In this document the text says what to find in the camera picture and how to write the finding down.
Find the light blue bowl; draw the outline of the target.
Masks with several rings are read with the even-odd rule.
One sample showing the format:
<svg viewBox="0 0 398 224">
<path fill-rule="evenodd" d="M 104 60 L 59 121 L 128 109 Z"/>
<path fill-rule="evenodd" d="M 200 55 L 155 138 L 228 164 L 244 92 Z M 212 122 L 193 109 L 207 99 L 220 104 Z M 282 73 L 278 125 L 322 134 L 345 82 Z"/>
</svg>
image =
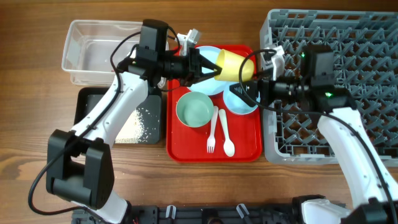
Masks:
<svg viewBox="0 0 398 224">
<path fill-rule="evenodd" d="M 236 115 L 247 115 L 258 108 L 258 105 L 247 105 L 242 99 L 232 93 L 228 86 L 223 91 L 223 101 L 227 109 Z"/>
</svg>

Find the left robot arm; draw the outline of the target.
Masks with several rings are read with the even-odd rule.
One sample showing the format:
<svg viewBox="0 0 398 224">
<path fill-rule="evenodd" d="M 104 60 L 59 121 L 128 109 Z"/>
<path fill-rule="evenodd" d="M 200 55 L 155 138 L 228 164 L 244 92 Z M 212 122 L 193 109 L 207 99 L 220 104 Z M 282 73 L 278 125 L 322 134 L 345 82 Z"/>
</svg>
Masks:
<svg viewBox="0 0 398 224">
<path fill-rule="evenodd" d="M 190 47 L 186 55 L 166 50 L 172 28 L 163 21 L 145 19 L 134 46 L 135 57 L 113 64 L 115 78 L 96 106 L 70 131 L 55 130 L 49 138 L 47 192 L 76 203 L 104 223 L 132 223 L 131 204 L 113 189 L 111 148 L 131 113 L 146 100 L 149 90 L 163 80 L 183 86 L 219 75 L 221 67 Z"/>
</svg>

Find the white rice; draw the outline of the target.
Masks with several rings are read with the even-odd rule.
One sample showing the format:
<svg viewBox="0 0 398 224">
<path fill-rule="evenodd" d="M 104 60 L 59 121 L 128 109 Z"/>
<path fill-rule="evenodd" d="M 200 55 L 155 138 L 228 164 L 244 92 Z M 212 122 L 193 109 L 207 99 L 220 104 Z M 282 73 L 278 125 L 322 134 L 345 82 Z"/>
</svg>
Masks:
<svg viewBox="0 0 398 224">
<path fill-rule="evenodd" d="M 148 115 L 144 108 L 135 109 L 116 137 L 115 143 L 138 144 L 148 142 L 147 128 L 144 125 L 144 115 Z"/>
</svg>

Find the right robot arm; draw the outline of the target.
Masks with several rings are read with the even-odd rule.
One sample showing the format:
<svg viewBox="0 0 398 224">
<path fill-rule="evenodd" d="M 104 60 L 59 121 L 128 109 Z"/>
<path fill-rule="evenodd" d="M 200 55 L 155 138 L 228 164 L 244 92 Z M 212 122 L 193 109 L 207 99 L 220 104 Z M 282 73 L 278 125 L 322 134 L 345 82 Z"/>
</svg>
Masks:
<svg viewBox="0 0 398 224">
<path fill-rule="evenodd" d="M 220 78 L 232 81 L 237 96 L 251 106 L 266 110 L 275 100 L 300 103 L 327 140 L 348 183 L 353 209 L 332 204 L 319 195 L 293 200 L 297 223 L 396 223 L 397 182 L 382 163 L 372 145 L 354 98 L 349 90 L 337 88 L 333 72 L 334 53 L 326 45 L 308 45 L 302 50 L 301 79 L 279 77 L 283 70 L 276 61 L 280 47 L 261 50 L 270 66 L 261 72 L 243 75 L 245 58 L 213 63 L 203 56 L 195 59 L 208 73 L 196 80 Z"/>
</svg>

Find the green bowl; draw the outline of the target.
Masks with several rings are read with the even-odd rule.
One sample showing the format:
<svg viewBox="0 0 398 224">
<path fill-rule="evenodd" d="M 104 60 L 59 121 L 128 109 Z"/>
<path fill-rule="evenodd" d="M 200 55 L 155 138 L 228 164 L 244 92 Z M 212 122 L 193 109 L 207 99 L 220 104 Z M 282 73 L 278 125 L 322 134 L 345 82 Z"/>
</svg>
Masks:
<svg viewBox="0 0 398 224">
<path fill-rule="evenodd" d="M 213 117 L 214 104 L 204 93 L 191 91 L 184 94 L 175 106 L 179 121 L 190 128 L 206 125 Z"/>
</svg>

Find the yellow cup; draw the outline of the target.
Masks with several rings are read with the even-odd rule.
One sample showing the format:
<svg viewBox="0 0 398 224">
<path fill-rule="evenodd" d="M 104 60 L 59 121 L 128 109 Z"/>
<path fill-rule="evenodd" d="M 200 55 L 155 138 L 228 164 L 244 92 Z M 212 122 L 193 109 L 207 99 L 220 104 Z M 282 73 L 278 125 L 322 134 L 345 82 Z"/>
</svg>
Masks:
<svg viewBox="0 0 398 224">
<path fill-rule="evenodd" d="M 239 71 L 244 57 L 228 50 L 222 49 L 216 59 L 216 65 L 222 68 L 219 75 L 214 77 L 215 80 L 238 82 Z M 254 62 L 251 59 L 246 60 L 242 69 L 242 81 L 249 81 L 254 75 Z"/>
</svg>

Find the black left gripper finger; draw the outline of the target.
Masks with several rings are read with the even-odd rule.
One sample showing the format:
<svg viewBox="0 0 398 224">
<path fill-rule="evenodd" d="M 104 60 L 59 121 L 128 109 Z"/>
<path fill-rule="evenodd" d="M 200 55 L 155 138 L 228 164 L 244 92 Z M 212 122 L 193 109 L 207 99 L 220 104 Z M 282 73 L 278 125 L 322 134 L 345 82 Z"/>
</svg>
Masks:
<svg viewBox="0 0 398 224">
<path fill-rule="evenodd" d="M 210 70 L 219 70 L 220 69 L 220 67 L 218 65 L 211 62 L 210 60 L 208 60 L 206 57 L 202 56 L 201 54 L 199 55 L 199 61 L 200 61 L 201 67 L 205 67 Z"/>
<path fill-rule="evenodd" d="M 195 72 L 193 74 L 192 84 L 197 84 L 203 82 L 205 80 L 211 79 L 214 76 L 219 75 L 219 72 L 210 72 L 210 73 L 203 73 L 203 72 Z"/>
</svg>

